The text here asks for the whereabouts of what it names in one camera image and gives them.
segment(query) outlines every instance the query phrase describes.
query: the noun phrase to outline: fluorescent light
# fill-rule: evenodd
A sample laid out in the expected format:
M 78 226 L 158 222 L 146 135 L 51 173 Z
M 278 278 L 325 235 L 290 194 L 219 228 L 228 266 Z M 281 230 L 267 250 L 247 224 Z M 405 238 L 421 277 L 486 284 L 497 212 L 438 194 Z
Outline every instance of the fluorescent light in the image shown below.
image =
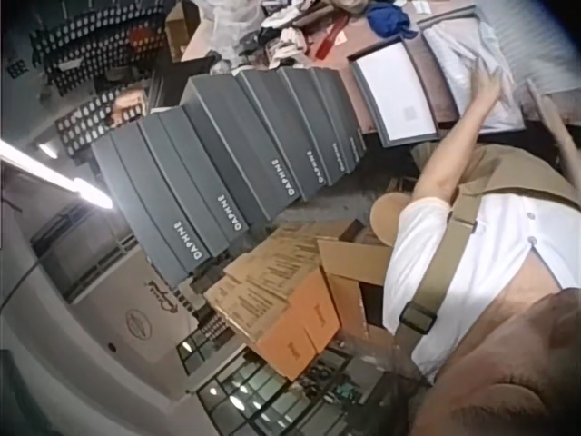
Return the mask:
M 51 147 L 49 144 L 38 144 L 38 148 L 40 148 L 43 152 L 48 155 L 51 159 L 56 159 L 58 157 L 58 153 L 56 150 Z
M 76 187 L 71 179 L 64 177 L 62 174 L 51 170 L 46 165 L 36 161 L 28 154 L 22 153 L 20 150 L 16 150 L 12 145 L 5 143 L 0 140 L 0 159 L 7 161 L 9 164 L 14 165 L 21 170 L 30 173 L 36 177 L 39 177 L 47 182 L 56 184 L 67 191 L 76 193 Z
M 55 170 L 51 170 L 46 165 L 36 161 L 28 154 L 16 150 L 12 145 L 2 140 L 0 140 L 0 160 L 6 161 L 16 168 L 20 168 L 33 176 L 60 186 L 67 191 L 79 193 L 86 201 L 103 207 L 104 209 L 113 208 L 113 201 L 103 191 L 88 184 L 83 179 L 76 178 L 71 180 Z
M 77 192 L 87 202 L 101 206 L 104 209 L 113 209 L 113 202 L 111 201 L 109 195 L 88 184 L 85 180 L 79 179 L 78 177 L 75 178 L 73 182 L 77 188 Z
M 244 404 L 242 403 L 242 401 L 240 401 L 238 398 L 234 397 L 233 395 L 230 397 L 230 401 L 232 402 L 232 404 L 234 404 L 234 407 L 236 409 L 238 409 L 239 411 L 243 411 L 246 409 L 244 407 Z

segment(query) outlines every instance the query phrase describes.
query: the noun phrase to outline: strap buckle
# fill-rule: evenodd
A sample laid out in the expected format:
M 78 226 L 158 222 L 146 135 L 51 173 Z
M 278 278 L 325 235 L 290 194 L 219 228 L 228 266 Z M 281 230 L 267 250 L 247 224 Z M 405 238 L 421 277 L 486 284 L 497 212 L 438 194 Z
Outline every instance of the strap buckle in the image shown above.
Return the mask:
M 409 320 L 408 311 L 415 312 L 414 318 L 416 319 L 416 321 L 418 320 L 419 313 L 419 315 L 426 318 L 425 320 L 426 322 L 422 322 L 421 325 L 418 325 L 417 323 Z M 399 316 L 399 322 L 409 327 L 414 332 L 418 332 L 419 334 L 425 336 L 429 333 L 430 330 L 432 330 L 432 327 L 434 327 L 437 318 L 438 315 L 436 313 L 426 309 L 424 306 L 417 304 L 416 302 L 411 301 L 408 302 L 403 308 L 403 311 L 401 311 L 401 315 Z

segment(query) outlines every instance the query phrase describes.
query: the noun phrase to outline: white t-shirt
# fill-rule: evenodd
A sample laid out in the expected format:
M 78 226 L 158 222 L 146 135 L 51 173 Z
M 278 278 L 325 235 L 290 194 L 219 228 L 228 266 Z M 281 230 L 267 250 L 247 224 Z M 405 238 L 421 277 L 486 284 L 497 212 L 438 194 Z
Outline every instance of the white t-shirt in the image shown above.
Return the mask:
M 399 217 L 398 238 L 385 280 L 383 323 L 395 334 L 405 304 L 418 289 L 446 230 L 450 205 L 426 198 Z M 436 372 L 478 316 L 520 270 L 532 248 L 561 289 L 581 287 L 581 213 L 560 203 L 520 195 L 489 194 L 478 210 L 460 265 L 432 330 L 412 360 Z

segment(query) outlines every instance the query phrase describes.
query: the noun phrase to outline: desk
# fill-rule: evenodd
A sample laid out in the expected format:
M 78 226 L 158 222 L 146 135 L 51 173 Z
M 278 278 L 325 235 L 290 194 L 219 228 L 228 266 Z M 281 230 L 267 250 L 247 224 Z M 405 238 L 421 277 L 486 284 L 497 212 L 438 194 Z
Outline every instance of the desk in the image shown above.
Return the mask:
M 417 30 L 416 23 L 418 21 L 436 15 L 446 14 L 474 4 L 475 0 L 432 0 L 430 2 L 432 15 L 417 14 L 411 3 L 404 5 L 403 9 L 408 14 L 412 23 L 411 28 Z M 212 24 L 206 20 L 202 20 L 200 27 L 194 34 L 183 55 L 183 61 L 202 57 L 208 52 L 209 48 L 203 42 L 203 35 L 206 35 L 206 33 L 209 33 L 211 30 Z M 352 19 L 343 32 L 347 37 L 347 41 L 343 44 L 334 46 L 325 60 L 313 60 L 310 66 L 321 66 L 339 70 L 341 78 L 343 79 L 345 87 L 350 95 L 353 107 L 355 108 L 361 131 L 364 134 L 375 132 L 375 125 L 363 100 L 363 96 L 355 82 L 355 77 L 350 70 L 347 58 L 350 55 L 354 55 L 355 53 L 382 41 L 382 38 L 375 35 L 375 33 L 370 29 L 367 19 L 364 17 Z M 325 35 L 326 32 L 322 30 L 310 36 L 310 39 L 313 42 L 311 50 L 316 50 Z M 458 119 L 456 106 L 454 105 L 452 96 L 448 92 L 448 87 L 446 86 L 444 77 L 436 63 L 436 60 L 429 51 L 426 43 L 420 35 L 412 40 L 408 40 L 407 42 L 411 57 L 416 63 L 419 75 L 426 86 L 428 98 L 434 108 L 436 121 L 439 123 L 456 121 Z M 581 104 L 579 104 L 578 100 L 580 95 L 580 91 L 552 95 L 556 101 L 557 107 L 559 108 L 559 112 L 561 112 L 568 123 L 579 124 L 578 120 L 581 120 Z M 526 118 L 538 119 L 532 101 L 525 101 L 523 104 Z

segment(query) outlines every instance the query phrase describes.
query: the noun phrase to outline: blue cloth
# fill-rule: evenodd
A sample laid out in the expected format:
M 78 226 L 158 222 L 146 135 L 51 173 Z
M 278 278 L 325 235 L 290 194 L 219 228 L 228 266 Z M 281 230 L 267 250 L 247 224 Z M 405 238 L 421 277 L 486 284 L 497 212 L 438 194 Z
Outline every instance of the blue cloth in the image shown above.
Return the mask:
M 368 8 L 366 16 L 373 32 L 382 38 L 402 34 L 404 38 L 411 39 L 418 34 L 409 30 L 408 14 L 399 6 L 374 4 Z

